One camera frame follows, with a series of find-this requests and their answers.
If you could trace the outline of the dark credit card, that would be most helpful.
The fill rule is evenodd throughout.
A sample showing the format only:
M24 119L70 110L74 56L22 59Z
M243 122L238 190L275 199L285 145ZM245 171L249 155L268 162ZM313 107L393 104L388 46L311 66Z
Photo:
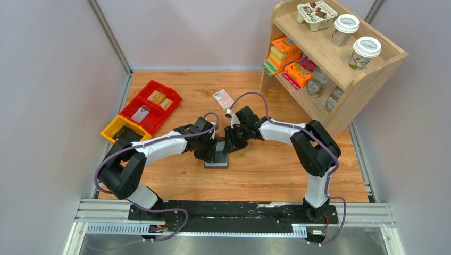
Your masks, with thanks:
M142 135L136 133L133 130L121 130L120 135L118 135L118 140L126 140L129 142L140 141L142 138Z

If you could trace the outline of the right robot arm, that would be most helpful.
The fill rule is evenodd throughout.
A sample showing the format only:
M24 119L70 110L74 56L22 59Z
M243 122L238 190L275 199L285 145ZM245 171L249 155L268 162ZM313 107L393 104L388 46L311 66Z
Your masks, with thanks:
M259 118L250 107L237 112L227 109L231 124L225 127L224 152L244 149L250 139L278 141L292 145L308 173L307 192L303 198L303 214L309 222L318 222L325 214L330 199L326 189L329 174L337 166L341 150L323 125L316 120L307 124Z

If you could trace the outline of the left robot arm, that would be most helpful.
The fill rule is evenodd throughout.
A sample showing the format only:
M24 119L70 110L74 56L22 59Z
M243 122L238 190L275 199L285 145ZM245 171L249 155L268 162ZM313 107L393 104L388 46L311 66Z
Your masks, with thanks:
M158 195L141 184L146 166L169 156L194 152L196 158L210 161L215 153L217 123L199 117L194 124L180 126L146 141L117 141L95 172L95 183L108 192L142 209L149 220L163 212Z

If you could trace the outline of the brown leather card holder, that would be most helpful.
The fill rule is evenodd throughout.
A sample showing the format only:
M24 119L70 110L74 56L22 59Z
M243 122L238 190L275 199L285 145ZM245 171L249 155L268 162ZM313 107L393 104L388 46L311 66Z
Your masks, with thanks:
M225 137L218 138L213 161L211 163L205 162L204 164L205 169L228 169L229 157L227 153L224 153L225 142L226 142Z

